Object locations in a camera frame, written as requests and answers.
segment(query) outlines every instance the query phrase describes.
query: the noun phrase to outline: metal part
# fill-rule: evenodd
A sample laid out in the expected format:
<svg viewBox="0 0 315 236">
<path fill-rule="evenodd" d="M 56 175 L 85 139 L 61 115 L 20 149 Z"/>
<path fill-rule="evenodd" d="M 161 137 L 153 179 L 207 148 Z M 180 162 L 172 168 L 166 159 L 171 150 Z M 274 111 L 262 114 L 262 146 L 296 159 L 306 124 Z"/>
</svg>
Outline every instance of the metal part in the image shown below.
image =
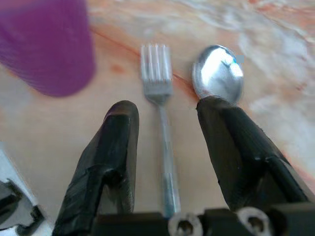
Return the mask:
<svg viewBox="0 0 315 236">
<path fill-rule="evenodd" d="M 168 221 L 171 236 L 202 236 L 203 229 L 199 218 L 192 213 L 177 213 Z"/>
<path fill-rule="evenodd" d="M 199 98 L 219 96 L 236 104 L 243 90 L 243 71 L 227 48 L 213 45 L 204 50 L 192 72 L 194 89 Z"/>
<path fill-rule="evenodd" d="M 245 228 L 255 236 L 272 236 L 273 230 L 265 212 L 254 208 L 244 207 L 237 212 L 237 216 Z"/>
<path fill-rule="evenodd" d="M 164 104 L 173 94 L 169 48 L 165 45 L 142 46 L 141 73 L 146 98 L 157 105 L 162 127 L 164 215 L 181 211 L 171 134 Z"/>
</svg>

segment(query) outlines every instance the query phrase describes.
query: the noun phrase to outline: marble surface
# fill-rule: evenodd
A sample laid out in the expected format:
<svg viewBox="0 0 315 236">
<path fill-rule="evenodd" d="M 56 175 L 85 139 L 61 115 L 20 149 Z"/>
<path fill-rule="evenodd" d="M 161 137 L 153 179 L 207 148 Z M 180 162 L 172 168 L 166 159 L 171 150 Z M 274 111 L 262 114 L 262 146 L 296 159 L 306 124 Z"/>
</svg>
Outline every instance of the marble surface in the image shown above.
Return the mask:
<svg viewBox="0 0 315 236">
<path fill-rule="evenodd" d="M 311 0 L 88 0 L 97 72 L 79 93 L 44 96 L 0 68 L 0 140 L 56 220 L 77 161 L 112 104 L 140 114 L 135 211 L 161 210 L 157 111 L 139 74 L 142 43 L 172 50 L 175 93 L 167 105 L 183 211 L 226 206 L 198 123 L 191 67 L 211 44 L 244 55 L 248 115 L 315 192 L 315 4 Z"/>
</svg>

